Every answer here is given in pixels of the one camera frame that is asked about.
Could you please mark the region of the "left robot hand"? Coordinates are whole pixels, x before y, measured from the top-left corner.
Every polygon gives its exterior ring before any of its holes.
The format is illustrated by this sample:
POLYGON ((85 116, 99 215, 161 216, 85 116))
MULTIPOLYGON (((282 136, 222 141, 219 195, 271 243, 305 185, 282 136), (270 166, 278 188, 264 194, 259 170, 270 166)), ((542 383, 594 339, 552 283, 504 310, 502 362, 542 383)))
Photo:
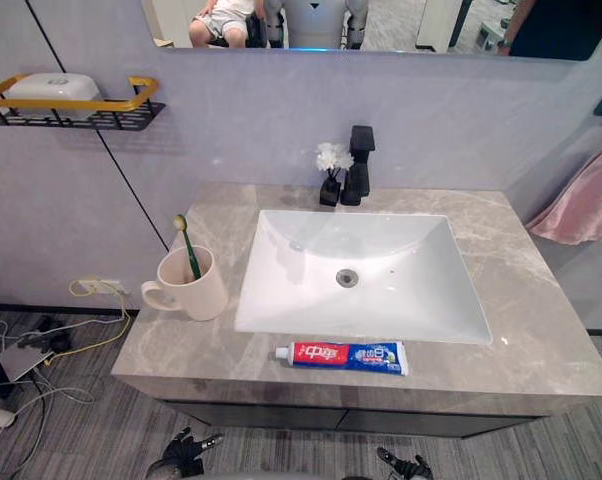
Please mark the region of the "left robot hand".
POLYGON ((217 433, 195 441, 190 427, 185 427, 169 442, 161 458, 147 469, 146 479, 186 479, 204 474, 201 455, 219 446, 224 435, 217 433))

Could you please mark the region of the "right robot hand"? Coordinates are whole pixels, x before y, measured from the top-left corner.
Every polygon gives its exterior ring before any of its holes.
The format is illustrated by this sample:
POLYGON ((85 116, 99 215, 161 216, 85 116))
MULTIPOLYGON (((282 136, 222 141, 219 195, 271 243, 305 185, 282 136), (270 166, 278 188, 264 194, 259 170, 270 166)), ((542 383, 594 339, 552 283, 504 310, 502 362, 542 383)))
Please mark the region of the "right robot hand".
POLYGON ((383 447, 378 447, 376 453, 380 460, 392 468, 397 479, 434 479, 430 465, 420 455, 413 460, 402 460, 383 447))

